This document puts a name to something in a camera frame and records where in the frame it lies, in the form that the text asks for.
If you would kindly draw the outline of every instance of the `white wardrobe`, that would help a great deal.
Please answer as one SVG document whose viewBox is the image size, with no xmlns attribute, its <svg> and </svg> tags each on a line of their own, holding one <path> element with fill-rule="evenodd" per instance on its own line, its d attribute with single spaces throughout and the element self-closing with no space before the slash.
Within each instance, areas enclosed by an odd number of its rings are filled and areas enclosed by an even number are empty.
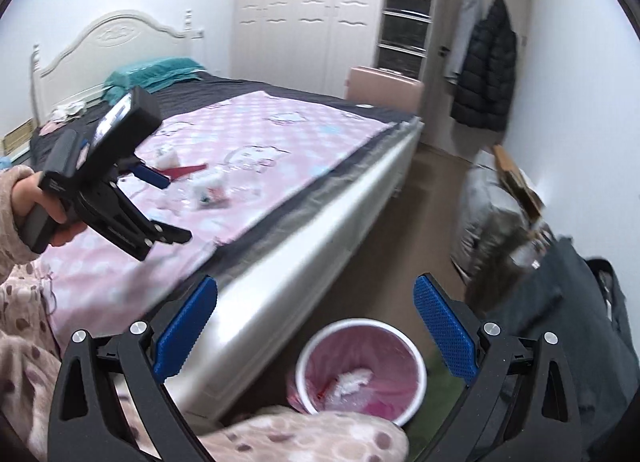
<svg viewBox="0 0 640 462">
<path fill-rule="evenodd" d="M 344 96 L 353 66 L 373 66 L 383 0 L 236 0 L 232 75 Z"/>
</svg>

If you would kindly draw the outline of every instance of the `floor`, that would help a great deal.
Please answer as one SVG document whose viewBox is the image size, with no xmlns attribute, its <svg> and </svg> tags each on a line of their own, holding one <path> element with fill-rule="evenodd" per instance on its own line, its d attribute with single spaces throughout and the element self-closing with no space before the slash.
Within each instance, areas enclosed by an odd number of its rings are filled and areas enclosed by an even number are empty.
<svg viewBox="0 0 640 462">
<path fill-rule="evenodd" d="M 412 302 L 415 278 L 431 272 L 454 299 L 464 285 L 449 260 L 458 194 L 469 163 L 418 146 L 406 184 L 302 328 L 271 362 L 223 423 L 286 404 L 286 374 L 306 342 L 325 325 L 349 317 L 378 319 L 406 334 L 425 359 L 434 345 Z"/>
</svg>

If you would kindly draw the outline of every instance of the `black camera device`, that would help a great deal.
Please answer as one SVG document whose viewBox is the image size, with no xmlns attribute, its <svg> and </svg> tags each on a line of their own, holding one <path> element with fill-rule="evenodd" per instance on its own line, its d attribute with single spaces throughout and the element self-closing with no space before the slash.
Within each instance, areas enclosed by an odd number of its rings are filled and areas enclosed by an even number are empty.
<svg viewBox="0 0 640 462">
<path fill-rule="evenodd" d="M 156 100 L 135 87 L 100 122 L 87 140 L 67 129 L 56 141 L 44 166 L 40 188 L 63 203 L 67 222 L 82 220 L 127 254 L 142 261 L 154 242 L 186 243 L 191 232 L 149 220 L 118 188 L 118 178 L 133 173 L 164 189 L 170 181 L 147 167 L 135 149 L 162 124 Z M 37 254 L 48 246 L 60 224 L 36 204 L 18 230 L 20 239 Z"/>
</svg>

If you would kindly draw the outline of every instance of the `pink blanket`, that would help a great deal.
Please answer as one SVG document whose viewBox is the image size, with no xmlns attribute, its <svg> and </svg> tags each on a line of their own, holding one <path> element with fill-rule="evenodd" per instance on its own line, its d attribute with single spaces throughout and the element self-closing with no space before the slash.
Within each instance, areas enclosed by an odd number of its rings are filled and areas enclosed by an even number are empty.
<svg viewBox="0 0 640 462">
<path fill-rule="evenodd" d="M 328 173 L 384 131 L 387 124 L 321 104 L 254 92 L 166 119 L 137 150 L 151 161 L 171 145 L 182 165 L 250 166 L 257 198 L 192 210 L 180 188 L 158 190 L 133 177 L 119 187 L 149 219 L 189 229 L 185 245 L 156 243 L 138 262 L 89 229 L 42 255 L 52 281 L 51 325 L 62 348 L 85 328 L 94 336 L 121 333 L 192 274 L 221 244 L 237 239 L 270 211 Z"/>
</svg>

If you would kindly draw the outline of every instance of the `pillow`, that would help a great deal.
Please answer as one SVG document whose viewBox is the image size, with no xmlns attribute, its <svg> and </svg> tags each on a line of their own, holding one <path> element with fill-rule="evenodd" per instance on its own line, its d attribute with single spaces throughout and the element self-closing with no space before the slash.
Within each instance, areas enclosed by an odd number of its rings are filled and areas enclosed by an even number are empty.
<svg viewBox="0 0 640 462">
<path fill-rule="evenodd" d="M 195 73 L 203 71 L 206 71 L 204 66 L 187 57 L 128 64 L 118 68 L 105 80 L 104 86 L 107 91 L 104 99 L 113 106 L 134 86 L 154 93 L 180 80 L 200 79 Z"/>
</svg>

